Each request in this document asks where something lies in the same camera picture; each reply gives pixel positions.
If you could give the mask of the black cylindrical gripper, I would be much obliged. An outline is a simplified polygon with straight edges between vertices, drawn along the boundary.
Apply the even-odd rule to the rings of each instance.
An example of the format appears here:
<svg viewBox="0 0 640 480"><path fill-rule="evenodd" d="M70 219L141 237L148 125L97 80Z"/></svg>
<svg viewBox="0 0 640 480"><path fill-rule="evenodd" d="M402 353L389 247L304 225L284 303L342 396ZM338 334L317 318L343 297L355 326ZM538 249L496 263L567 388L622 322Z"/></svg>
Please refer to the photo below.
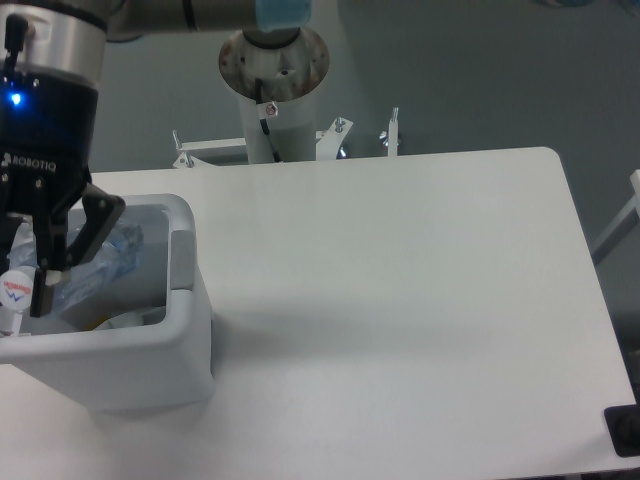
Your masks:
<svg viewBox="0 0 640 480"><path fill-rule="evenodd" d="M126 207L89 184L107 20L105 1L1 4L1 194L11 213L1 214L0 268L32 214L34 318L53 309L54 276L92 261ZM79 198L85 223L68 243Z"/></svg>

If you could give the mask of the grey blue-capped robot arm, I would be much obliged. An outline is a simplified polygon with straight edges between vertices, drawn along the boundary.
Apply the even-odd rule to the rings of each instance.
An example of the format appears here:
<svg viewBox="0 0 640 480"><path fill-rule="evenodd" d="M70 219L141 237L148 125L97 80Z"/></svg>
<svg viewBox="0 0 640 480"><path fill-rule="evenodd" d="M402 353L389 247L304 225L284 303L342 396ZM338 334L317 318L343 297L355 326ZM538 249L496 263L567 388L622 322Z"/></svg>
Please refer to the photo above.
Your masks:
<svg viewBox="0 0 640 480"><path fill-rule="evenodd" d="M59 275L90 262L125 209L88 159L106 45L154 33L242 29L293 39L308 1L5 1L1 5L1 252L35 236L33 317Z"/></svg>

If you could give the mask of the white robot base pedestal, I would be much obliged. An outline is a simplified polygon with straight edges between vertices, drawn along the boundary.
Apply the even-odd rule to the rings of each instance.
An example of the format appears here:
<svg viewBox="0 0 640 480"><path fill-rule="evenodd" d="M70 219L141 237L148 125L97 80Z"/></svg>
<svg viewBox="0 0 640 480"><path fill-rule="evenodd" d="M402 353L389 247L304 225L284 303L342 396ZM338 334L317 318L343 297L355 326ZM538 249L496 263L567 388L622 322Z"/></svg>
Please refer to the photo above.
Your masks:
<svg viewBox="0 0 640 480"><path fill-rule="evenodd" d="M260 137L262 128L273 154L283 147L286 158L296 150L287 143L298 134L299 153L304 161L313 161L315 95L330 65L323 38L309 27L269 33L238 30L223 44L218 63L238 101L247 144Z"/></svg>

